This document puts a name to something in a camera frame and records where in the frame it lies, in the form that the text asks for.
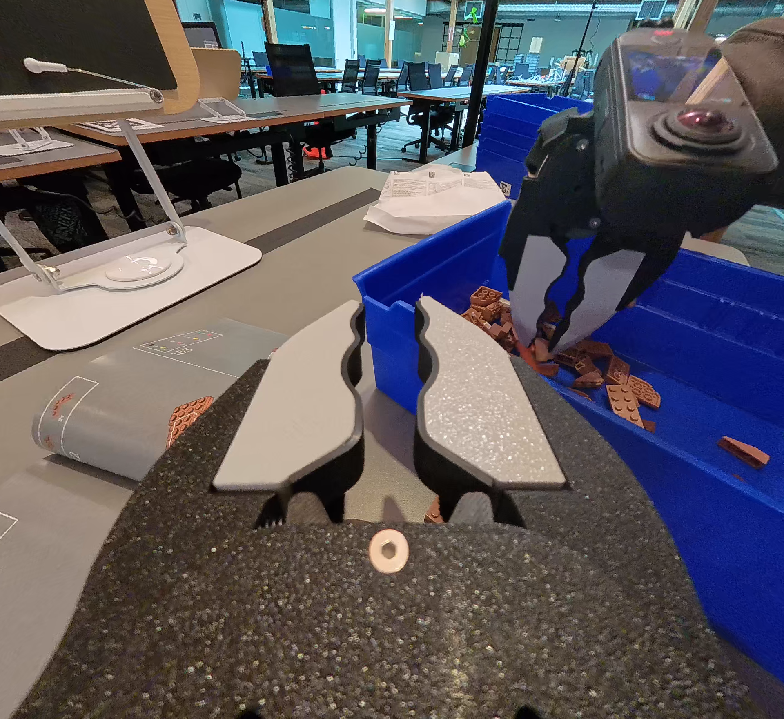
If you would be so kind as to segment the grey desk with wooden edge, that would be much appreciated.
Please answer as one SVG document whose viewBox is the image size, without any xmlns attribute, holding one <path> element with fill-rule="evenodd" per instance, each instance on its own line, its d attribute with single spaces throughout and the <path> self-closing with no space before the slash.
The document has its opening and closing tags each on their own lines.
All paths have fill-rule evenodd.
<svg viewBox="0 0 784 719">
<path fill-rule="evenodd" d="M 156 155 L 164 165 L 269 147 L 276 184 L 281 186 L 289 184 L 283 146 L 297 144 L 304 129 L 321 129 L 324 122 L 331 122 L 337 131 L 366 128 L 367 168 L 375 170 L 378 127 L 398 118 L 400 110 L 411 104 L 410 99 L 359 93 L 238 99 L 235 105 L 245 113 L 238 120 L 213 123 L 205 119 L 203 109 L 192 107 L 176 116 L 153 118 L 156 128 L 135 134 L 141 145 L 168 146 Z"/>
</svg>

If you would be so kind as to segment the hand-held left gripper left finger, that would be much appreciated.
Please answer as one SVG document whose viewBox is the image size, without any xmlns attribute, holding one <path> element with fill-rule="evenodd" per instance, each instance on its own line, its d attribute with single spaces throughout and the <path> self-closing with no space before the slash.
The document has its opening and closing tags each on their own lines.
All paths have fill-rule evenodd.
<svg viewBox="0 0 784 719">
<path fill-rule="evenodd" d="M 265 366 L 211 481 L 211 501 L 283 521 L 341 524 L 365 468 L 365 309 L 348 300 L 290 337 Z"/>
</svg>

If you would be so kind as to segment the white tablet stand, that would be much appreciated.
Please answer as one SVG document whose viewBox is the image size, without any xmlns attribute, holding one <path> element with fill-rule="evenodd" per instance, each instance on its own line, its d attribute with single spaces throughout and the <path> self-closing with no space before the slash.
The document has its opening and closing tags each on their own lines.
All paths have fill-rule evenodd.
<svg viewBox="0 0 784 719">
<path fill-rule="evenodd" d="M 171 203 L 131 118 L 163 116 L 190 109 L 200 97 L 184 88 L 164 91 L 119 77 L 68 67 L 59 62 L 24 58 L 34 83 L 48 74 L 103 78 L 123 88 L 2 95 L 2 126 L 16 131 L 55 119 L 115 119 L 121 135 L 152 185 L 168 221 L 130 234 L 126 240 L 98 244 L 94 250 L 35 261 L 2 224 L 2 238 L 22 268 L 2 283 L 2 319 L 41 349 L 68 352 L 88 347 L 164 311 L 188 297 L 256 264 L 262 253 L 201 227 L 187 227 Z"/>
</svg>

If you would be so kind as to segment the brown lego brick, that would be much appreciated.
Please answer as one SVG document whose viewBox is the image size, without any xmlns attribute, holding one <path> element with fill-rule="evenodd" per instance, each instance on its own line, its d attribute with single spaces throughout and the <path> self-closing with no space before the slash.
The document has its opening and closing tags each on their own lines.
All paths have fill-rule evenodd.
<svg viewBox="0 0 784 719">
<path fill-rule="evenodd" d="M 530 347 L 523 346 L 522 342 L 515 342 L 517 354 L 526 364 L 541 376 L 551 378 L 558 372 L 558 367 L 552 362 L 539 362 Z"/>
</svg>

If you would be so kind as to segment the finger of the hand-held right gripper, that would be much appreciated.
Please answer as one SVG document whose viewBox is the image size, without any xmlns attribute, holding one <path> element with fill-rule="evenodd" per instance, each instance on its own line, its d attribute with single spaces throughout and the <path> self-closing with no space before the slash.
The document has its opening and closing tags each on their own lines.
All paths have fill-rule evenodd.
<svg viewBox="0 0 784 719">
<path fill-rule="evenodd" d="M 566 207 L 563 197 L 550 195 L 537 180 L 524 180 L 499 247 L 511 317 L 524 347 L 534 342 L 547 294 L 568 263 L 573 222 Z"/>
<path fill-rule="evenodd" d="M 589 338 L 658 280 L 680 248 L 678 232 L 598 232 L 580 258 L 576 290 L 549 341 L 549 351 L 560 353 Z"/>
</svg>

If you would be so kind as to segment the brown lego slope piece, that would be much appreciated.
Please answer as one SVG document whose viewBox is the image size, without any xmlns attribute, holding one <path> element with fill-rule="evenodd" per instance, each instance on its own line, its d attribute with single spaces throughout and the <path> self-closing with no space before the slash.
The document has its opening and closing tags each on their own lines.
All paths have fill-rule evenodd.
<svg viewBox="0 0 784 719">
<path fill-rule="evenodd" d="M 732 456 L 740 459 L 745 464 L 757 470 L 767 466 L 770 460 L 770 456 L 767 452 L 764 452 L 753 445 L 747 444 L 746 442 L 733 439 L 732 437 L 721 437 L 717 442 L 717 445 L 722 450 L 725 450 Z"/>
</svg>

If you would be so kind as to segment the grey office desk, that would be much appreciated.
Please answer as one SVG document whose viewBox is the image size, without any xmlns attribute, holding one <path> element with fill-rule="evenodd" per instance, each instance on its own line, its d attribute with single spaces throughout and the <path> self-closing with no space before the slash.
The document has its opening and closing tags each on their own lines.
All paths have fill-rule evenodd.
<svg viewBox="0 0 784 719">
<path fill-rule="evenodd" d="M 419 137 L 406 143 L 401 149 L 401 153 L 405 153 L 408 147 L 414 146 L 419 151 L 418 161 L 426 163 L 429 145 L 435 145 L 444 153 L 456 152 L 461 140 L 463 113 L 469 106 L 471 93 L 471 87 L 443 87 L 422 91 L 398 91 L 396 96 L 398 99 L 406 99 L 410 100 L 414 105 L 422 105 L 424 113 L 424 125 L 420 129 Z M 452 122 L 452 137 L 449 144 L 446 144 L 442 138 L 436 138 L 431 133 L 431 114 L 434 107 L 439 105 L 452 105 L 455 108 L 455 116 Z"/>
</svg>

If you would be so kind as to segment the blue plastic bin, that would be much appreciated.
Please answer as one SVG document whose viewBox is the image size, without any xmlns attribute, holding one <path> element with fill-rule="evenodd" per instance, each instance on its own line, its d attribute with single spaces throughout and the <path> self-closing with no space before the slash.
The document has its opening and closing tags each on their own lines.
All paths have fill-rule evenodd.
<svg viewBox="0 0 784 719">
<path fill-rule="evenodd" d="M 354 276 L 365 303 L 377 388 L 414 413 L 414 305 L 462 313 L 481 285 L 506 293 L 498 254 L 510 207 L 495 206 Z M 681 250 L 637 301 L 594 332 L 661 395 L 639 428 L 548 383 L 632 469 L 670 529 L 717 632 L 783 674 L 782 276 Z M 722 450 L 767 452 L 757 470 Z"/>
</svg>

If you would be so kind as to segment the wooden desk divider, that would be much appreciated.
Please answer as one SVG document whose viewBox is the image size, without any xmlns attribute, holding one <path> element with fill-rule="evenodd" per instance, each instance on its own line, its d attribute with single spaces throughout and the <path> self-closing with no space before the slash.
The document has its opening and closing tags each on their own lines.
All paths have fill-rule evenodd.
<svg viewBox="0 0 784 719">
<path fill-rule="evenodd" d="M 192 47 L 191 53 L 199 73 L 198 98 L 234 102 L 240 94 L 240 53 L 235 49 L 197 47 Z"/>
</svg>

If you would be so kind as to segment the black pole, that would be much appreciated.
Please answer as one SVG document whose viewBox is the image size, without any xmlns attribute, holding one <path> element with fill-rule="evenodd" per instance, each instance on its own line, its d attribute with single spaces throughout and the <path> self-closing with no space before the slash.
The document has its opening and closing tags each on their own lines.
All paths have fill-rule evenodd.
<svg viewBox="0 0 784 719">
<path fill-rule="evenodd" d="M 481 34 L 474 63 L 474 80 L 472 82 L 469 103 L 465 114 L 463 148 L 473 145 L 477 136 L 478 118 L 483 101 L 485 78 L 491 54 L 492 37 L 498 6 L 499 0 L 485 0 Z"/>
</svg>

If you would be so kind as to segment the pile of lego bricks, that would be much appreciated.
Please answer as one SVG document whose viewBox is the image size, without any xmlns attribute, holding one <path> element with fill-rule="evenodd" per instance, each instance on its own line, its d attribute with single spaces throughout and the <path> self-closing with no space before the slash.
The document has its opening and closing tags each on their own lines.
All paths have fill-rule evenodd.
<svg viewBox="0 0 784 719">
<path fill-rule="evenodd" d="M 470 297 L 470 304 L 462 318 L 489 335 L 507 354 L 517 354 L 518 341 L 513 325 L 510 303 L 498 290 L 485 285 Z M 538 323 L 538 332 L 529 346 L 539 362 L 557 365 L 555 381 L 580 398 L 604 405 L 610 412 L 628 423 L 653 434 L 656 424 L 646 417 L 645 410 L 656 412 L 661 406 L 661 395 L 651 383 L 633 375 L 630 364 L 615 354 L 608 343 L 587 338 L 563 352 L 552 354 L 548 344 L 554 334 L 561 313 L 553 301 Z"/>
</svg>

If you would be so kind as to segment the black panel with wooden edge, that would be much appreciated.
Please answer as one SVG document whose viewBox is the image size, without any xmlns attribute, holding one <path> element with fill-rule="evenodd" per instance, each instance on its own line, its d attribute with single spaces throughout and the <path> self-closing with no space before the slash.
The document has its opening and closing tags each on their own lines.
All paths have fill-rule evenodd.
<svg viewBox="0 0 784 719">
<path fill-rule="evenodd" d="M 172 0 L 1 0 L 2 129 L 175 115 L 200 75 Z"/>
</svg>

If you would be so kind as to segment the person's right hand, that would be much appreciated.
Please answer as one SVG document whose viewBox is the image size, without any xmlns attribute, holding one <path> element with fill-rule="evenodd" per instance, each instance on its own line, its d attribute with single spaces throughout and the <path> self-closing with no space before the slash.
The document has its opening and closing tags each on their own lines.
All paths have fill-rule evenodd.
<svg viewBox="0 0 784 719">
<path fill-rule="evenodd" d="M 783 208 L 783 18 L 763 18 L 740 28 L 720 44 L 756 112 L 779 167 L 759 204 Z"/>
</svg>

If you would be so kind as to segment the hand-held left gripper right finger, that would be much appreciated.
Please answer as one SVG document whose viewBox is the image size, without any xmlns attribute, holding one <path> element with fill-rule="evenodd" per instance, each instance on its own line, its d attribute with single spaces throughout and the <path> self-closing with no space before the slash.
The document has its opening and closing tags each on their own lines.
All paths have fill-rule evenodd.
<svg viewBox="0 0 784 719">
<path fill-rule="evenodd" d="M 567 489 L 515 358 L 489 334 L 431 296 L 416 303 L 422 387 L 416 401 L 414 463 L 438 499 L 443 521 L 479 499 L 490 521 L 522 523 L 517 492 Z"/>
</svg>

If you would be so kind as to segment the white plastic bag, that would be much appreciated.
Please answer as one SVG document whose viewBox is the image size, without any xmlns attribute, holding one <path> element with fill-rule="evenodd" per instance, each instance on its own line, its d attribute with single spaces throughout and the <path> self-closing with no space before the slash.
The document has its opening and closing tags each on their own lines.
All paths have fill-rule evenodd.
<svg viewBox="0 0 784 719">
<path fill-rule="evenodd" d="M 428 236 L 496 205 L 512 202 L 489 174 L 434 163 L 389 173 L 365 222 L 392 234 Z"/>
</svg>

